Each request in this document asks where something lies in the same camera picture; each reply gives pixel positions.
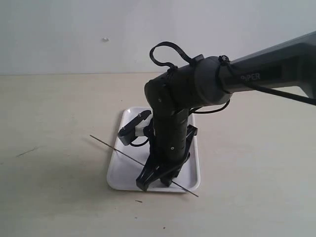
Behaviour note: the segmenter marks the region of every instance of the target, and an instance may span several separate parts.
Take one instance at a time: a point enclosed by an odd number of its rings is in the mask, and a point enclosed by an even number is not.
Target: beige tabletop
[[[114,144],[155,75],[0,77],[0,235],[314,236],[316,108],[260,92],[196,116],[199,197],[107,185],[89,134]]]

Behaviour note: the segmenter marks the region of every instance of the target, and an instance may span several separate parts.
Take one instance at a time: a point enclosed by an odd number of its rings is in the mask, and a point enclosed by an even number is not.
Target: white tray
[[[129,123],[134,117],[144,110],[150,110],[146,107],[131,107],[124,111],[122,121],[119,128]],[[193,115],[189,116],[189,124],[195,125]],[[139,137],[135,140],[135,143],[140,144],[146,140],[145,137]],[[123,153],[133,157],[139,162],[145,164],[149,156],[149,143],[142,147],[124,146],[119,138],[116,139],[115,148]],[[183,165],[179,176],[173,179],[179,185],[185,187],[190,191],[194,191],[200,184],[200,173],[198,164],[198,145],[197,137],[195,136],[190,147],[190,158]],[[111,162],[107,174],[107,182],[113,189],[117,190],[133,190],[141,191],[136,186],[136,178],[139,176],[143,167],[129,159],[128,157],[113,151]],[[171,184],[170,187],[164,186],[160,180],[156,180],[151,183],[148,188],[149,192],[174,192],[184,193],[185,191],[175,184]]]

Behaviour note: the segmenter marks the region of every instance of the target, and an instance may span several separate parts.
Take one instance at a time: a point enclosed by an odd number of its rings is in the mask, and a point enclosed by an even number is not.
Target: metal rod
[[[121,153],[122,155],[124,155],[124,156],[130,158],[131,160],[135,161],[136,163],[138,163],[138,164],[144,166],[143,163],[141,163],[141,162],[139,162],[138,160],[134,159],[133,157],[131,157],[131,156],[129,156],[129,155],[127,155],[127,154],[121,152],[120,150],[116,149],[115,147],[112,147],[111,145],[107,144],[106,142],[100,140],[99,138],[96,138],[95,136],[92,136],[92,135],[90,135],[90,137],[92,137],[92,138],[94,138],[95,140],[101,142],[102,144],[104,144],[104,145],[106,145],[106,146],[112,148],[114,151],[116,151],[116,152],[118,152],[118,153]],[[178,187],[180,187],[181,189],[183,189],[184,191],[186,191],[186,192],[188,192],[188,193],[190,193],[190,194],[192,194],[192,195],[198,197],[198,195],[196,195],[195,193],[193,193],[193,192],[191,192],[190,190],[186,189],[185,187],[181,186],[180,184],[178,184],[178,183],[176,183],[176,182],[174,182],[174,181],[171,181],[171,182],[172,182],[173,184],[177,185]]]

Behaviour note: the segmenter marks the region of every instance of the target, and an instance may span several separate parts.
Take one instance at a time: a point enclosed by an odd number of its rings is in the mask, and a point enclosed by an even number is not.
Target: robotic arm
[[[189,64],[177,68],[172,63],[157,61],[153,51],[159,46],[174,48]],[[197,128],[188,126],[187,122],[190,113],[197,109],[227,105],[234,92],[248,90],[316,105],[316,32],[232,62],[226,56],[190,58],[170,42],[155,46],[150,57],[158,66],[168,66],[169,70],[145,85],[153,118],[149,121],[148,116],[144,119],[139,116],[140,121],[148,122],[142,127],[143,132],[138,133],[147,136],[150,142],[149,158],[136,180],[144,191],[156,179],[169,186],[190,157],[189,148]],[[273,89],[293,85],[301,87],[309,98]],[[133,135],[126,140],[124,135],[135,133],[134,127],[119,132],[125,145],[137,138]]]

